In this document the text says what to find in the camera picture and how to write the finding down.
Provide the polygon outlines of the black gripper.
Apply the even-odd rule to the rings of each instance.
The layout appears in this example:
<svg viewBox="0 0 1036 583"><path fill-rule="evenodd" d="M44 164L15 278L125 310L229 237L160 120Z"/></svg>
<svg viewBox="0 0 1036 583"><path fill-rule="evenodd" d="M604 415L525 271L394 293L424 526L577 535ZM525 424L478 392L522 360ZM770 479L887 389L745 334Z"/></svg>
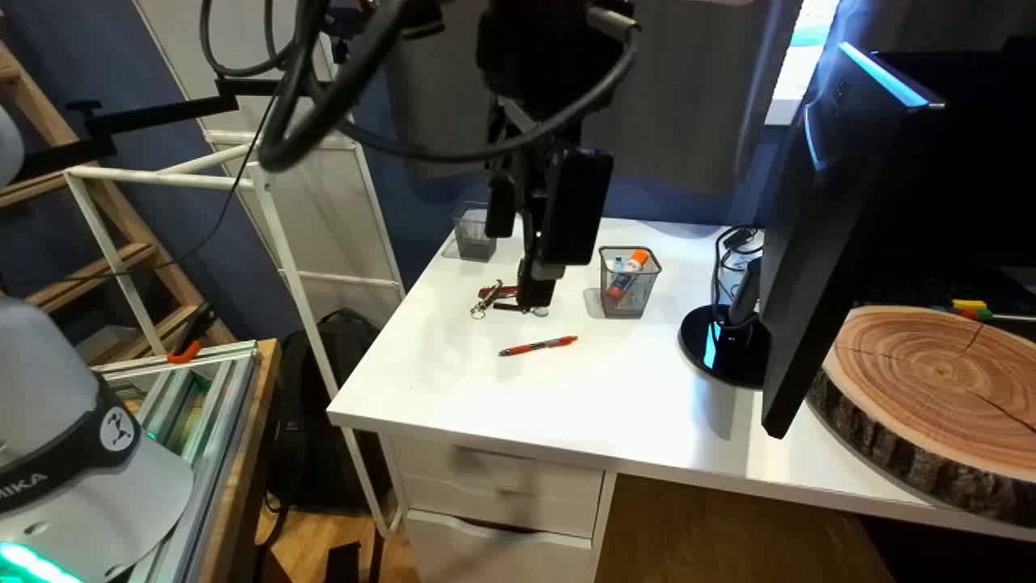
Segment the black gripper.
<svg viewBox="0 0 1036 583"><path fill-rule="evenodd" d="M614 156L582 142L582 120L488 163L488 210L484 234L503 238L525 221L518 303L547 308L557 266L593 259Z"/></svg>

